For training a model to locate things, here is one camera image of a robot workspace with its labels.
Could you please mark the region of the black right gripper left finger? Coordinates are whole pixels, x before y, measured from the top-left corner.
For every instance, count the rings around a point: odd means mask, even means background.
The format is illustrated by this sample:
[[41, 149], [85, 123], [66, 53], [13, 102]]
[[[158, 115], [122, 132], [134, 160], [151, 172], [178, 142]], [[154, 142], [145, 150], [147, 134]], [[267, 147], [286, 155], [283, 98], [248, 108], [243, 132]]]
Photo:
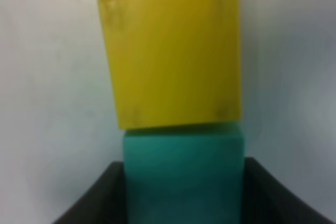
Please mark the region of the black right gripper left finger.
[[55, 223], [128, 223], [123, 163], [111, 163], [91, 188]]

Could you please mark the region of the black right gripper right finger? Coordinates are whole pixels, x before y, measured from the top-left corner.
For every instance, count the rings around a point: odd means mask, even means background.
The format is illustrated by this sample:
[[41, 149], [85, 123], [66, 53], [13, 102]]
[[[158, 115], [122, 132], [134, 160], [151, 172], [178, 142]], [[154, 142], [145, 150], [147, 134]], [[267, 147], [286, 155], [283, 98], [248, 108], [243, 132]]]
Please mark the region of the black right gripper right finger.
[[259, 162], [245, 158], [241, 223], [328, 224]]

